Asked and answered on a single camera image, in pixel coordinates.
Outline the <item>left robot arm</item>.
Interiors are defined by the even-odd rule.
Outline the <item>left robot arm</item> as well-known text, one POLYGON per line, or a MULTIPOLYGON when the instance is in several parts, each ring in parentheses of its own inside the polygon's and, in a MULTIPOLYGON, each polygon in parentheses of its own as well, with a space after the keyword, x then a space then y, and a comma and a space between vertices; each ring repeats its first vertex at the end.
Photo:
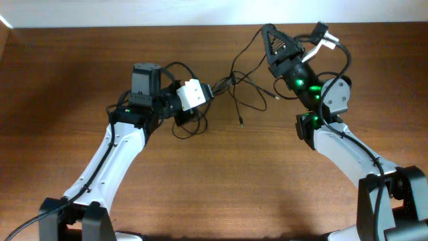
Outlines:
POLYGON ((40 207, 40 240, 145 240, 136 232, 116 231, 110 219, 114 196, 131 163, 151 134, 168 118, 189 122, 197 107, 213 99, 211 87, 192 75, 180 82, 158 64, 137 63, 132 87, 107 108, 103 141, 84 172, 61 199, 40 207))

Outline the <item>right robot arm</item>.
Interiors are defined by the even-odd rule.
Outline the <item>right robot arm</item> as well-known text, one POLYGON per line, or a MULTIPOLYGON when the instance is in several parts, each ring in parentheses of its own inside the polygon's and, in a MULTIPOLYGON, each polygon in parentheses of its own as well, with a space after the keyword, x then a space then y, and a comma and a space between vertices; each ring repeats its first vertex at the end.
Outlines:
POLYGON ((416 166, 400 167, 352 134, 340 114, 348 110, 352 82, 345 71, 322 81, 309 61, 322 46, 350 52, 319 22, 310 34, 289 36, 272 24, 261 27, 269 70, 285 81, 306 108, 296 117, 298 137, 327 157, 358 190, 356 223, 322 240, 426 240, 427 178, 416 166))

